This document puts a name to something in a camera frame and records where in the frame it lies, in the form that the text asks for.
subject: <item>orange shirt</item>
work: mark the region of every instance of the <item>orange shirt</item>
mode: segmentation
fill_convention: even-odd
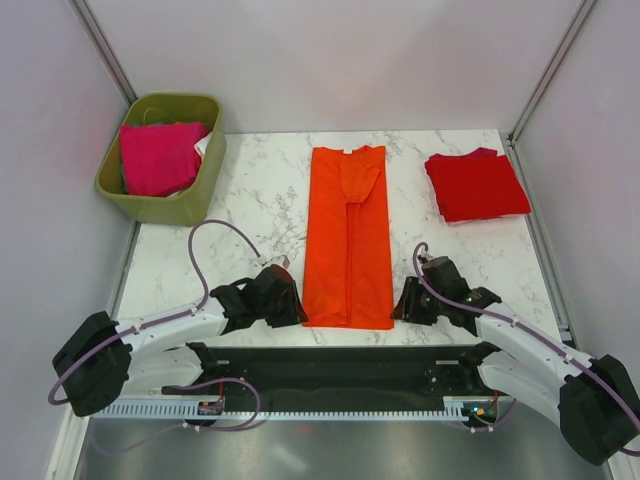
[[[393,328],[385,147],[314,148],[303,306],[309,327]]]

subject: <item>marble surface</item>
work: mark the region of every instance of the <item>marble surface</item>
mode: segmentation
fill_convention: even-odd
[[[497,131],[247,134],[228,135],[227,142],[208,218],[232,222],[254,239],[267,258],[288,255],[289,271],[302,295],[312,148],[385,145],[395,301],[405,277],[412,274],[413,248],[425,240],[432,255],[447,255],[456,263],[470,286],[489,288],[522,317],[558,337],[525,219],[447,225],[438,213],[424,171],[424,162],[434,153],[464,154],[480,146],[502,153]],[[201,295],[187,255],[189,230],[141,226],[119,318],[171,309]],[[255,276],[260,270],[250,249],[224,227],[202,227],[194,245],[210,288]],[[301,326],[271,329],[261,321],[250,329],[220,337],[218,345],[440,345],[476,341],[441,318],[433,326],[396,322],[390,331]]]

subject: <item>metal floor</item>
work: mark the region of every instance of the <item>metal floor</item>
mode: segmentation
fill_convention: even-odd
[[[170,422],[92,420],[118,449]],[[235,433],[178,429],[118,457],[85,444],[77,480],[605,480],[546,418],[524,405],[494,433],[435,423],[265,422]]]

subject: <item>laundry basket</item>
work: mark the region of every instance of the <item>laundry basket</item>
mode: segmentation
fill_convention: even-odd
[[[136,100],[122,124],[139,126],[174,122],[202,122],[212,132],[198,175],[188,189],[172,197],[127,194],[122,175],[119,132],[96,175],[98,191],[139,222],[191,226],[207,216],[227,149],[222,108],[218,102],[206,95],[147,95]]]

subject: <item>folded red shirt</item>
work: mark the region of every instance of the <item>folded red shirt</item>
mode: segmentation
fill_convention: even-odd
[[[424,164],[447,222],[463,222],[531,212],[509,159],[478,148],[461,156],[432,155]]]
[[[201,159],[194,145],[208,134],[203,123],[120,127],[120,151],[132,195],[166,197],[189,188]]]

